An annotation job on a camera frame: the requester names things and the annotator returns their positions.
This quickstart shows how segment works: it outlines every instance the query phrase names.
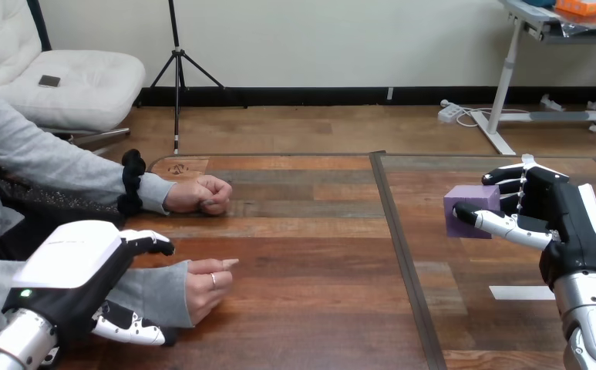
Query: wooden table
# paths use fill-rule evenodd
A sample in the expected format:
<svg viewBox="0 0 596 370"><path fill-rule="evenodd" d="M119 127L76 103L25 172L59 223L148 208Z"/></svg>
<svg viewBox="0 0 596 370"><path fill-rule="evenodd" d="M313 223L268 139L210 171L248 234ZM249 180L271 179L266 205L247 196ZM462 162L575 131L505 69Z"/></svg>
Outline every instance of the wooden table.
<svg viewBox="0 0 596 370"><path fill-rule="evenodd" d="M237 257L234 289L173 348L100 341L65 368L427 368L367 155L176 157L152 171L212 174L234 197L228 217L131 220L177 248L136 267Z"/></svg>
<svg viewBox="0 0 596 370"><path fill-rule="evenodd" d="M178 156L152 171L234 187L228 217L146 214L172 257L241 259L234 290L173 348L95 340L63 368L563 368L553 301L496 301L490 285L542 285L539 254L446 237L443 195L505 157ZM540 159L592 183L593 159Z"/></svg>

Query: power strip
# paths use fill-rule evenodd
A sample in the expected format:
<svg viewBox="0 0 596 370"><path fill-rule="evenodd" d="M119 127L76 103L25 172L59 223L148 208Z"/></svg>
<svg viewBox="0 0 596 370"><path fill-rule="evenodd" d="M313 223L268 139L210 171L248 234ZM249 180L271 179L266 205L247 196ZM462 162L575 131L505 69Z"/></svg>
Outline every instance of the power strip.
<svg viewBox="0 0 596 370"><path fill-rule="evenodd" d="M463 108L454 103L447 103L447 106L439 112L439 121L444 123L455 122L463 114Z"/></svg>

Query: robotic hand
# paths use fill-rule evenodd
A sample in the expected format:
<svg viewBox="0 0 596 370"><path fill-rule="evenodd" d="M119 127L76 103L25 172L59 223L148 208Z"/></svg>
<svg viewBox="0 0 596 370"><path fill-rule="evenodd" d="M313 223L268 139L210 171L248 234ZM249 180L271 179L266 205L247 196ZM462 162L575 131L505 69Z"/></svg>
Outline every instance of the robotic hand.
<svg viewBox="0 0 596 370"><path fill-rule="evenodd" d="M459 202L463 222L542 251L540 273L554 292L563 321L568 369L596 369L596 198L589 184L526 158L490 171L484 185L499 185L502 211Z"/></svg>
<svg viewBox="0 0 596 370"><path fill-rule="evenodd" d="M173 345L175 329L105 301L135 256L171 255L153 231L119 232L102 221L62 225L13 277L0 311L0 370L52 365L69 343L90 332L140 345Z"/></svg>

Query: wood grain surface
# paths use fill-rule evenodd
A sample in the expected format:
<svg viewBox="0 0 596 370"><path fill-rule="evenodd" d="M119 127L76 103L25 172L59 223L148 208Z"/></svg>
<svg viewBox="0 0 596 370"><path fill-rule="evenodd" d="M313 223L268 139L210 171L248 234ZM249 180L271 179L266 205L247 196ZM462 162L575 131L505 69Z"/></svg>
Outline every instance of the wood grain surface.
<svg viewBox="0 0 596 370"><path fill-rule="evenodd" d="M222 177L232 207L226 217L133 218L127 227L165 234L177 249L134 267L236 257L234 289L172 348L98 340L63 368L427 368L367 156L174 157L153 171Z"/></svg>
<svg viewBox="0 0 596 370"><path fill-rule="evenodd" d="M511 242L448 238L443 196L480 184L503 157L384 156L382 162L450 369L562 369L566 345L554 301L496 301L490 285L544 285L540 252ZM596 193L592 159L537 162Z"/></svg>
<svg viewBox="0 0 596 370"><path fill-rule="evenodd" d="M511 106L539 110L539 106ZM569 107L584 110L585 106ZM438 122L440 106L251 106L183 107L180 153L445 153L497 155L477 127ZM141 107L120 125L132 134L104 156L120 162L132 148L146 162L173 153L172 107ZM472 123L463 117L465 123ZM535 156L596 156L591 124L500 123L516 153Z"/></svg>

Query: gray sleeve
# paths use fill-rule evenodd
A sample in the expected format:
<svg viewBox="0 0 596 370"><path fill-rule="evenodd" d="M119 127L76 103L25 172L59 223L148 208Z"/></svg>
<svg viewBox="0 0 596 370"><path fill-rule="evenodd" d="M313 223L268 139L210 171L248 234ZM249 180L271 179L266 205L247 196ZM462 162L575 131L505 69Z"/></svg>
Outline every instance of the gray sleeve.
<svg viewBox="0 0 596 370"><path fill-rule="evenodd" d="M125 193L123 166L46 133L0 99L0 166L45 187L67 190L104 204ZM173 183L157 175L142 177L143 208L163 213Z"/></svg>
<svg viewBox="0 0 596 370"><path fill-rule="evenodd" d="M24 262L0 261L0 307L5 303L14 273ZM169 267L130 269L107 299L130 308L162 326L191 328L185 280L188 261Z"/></svg>

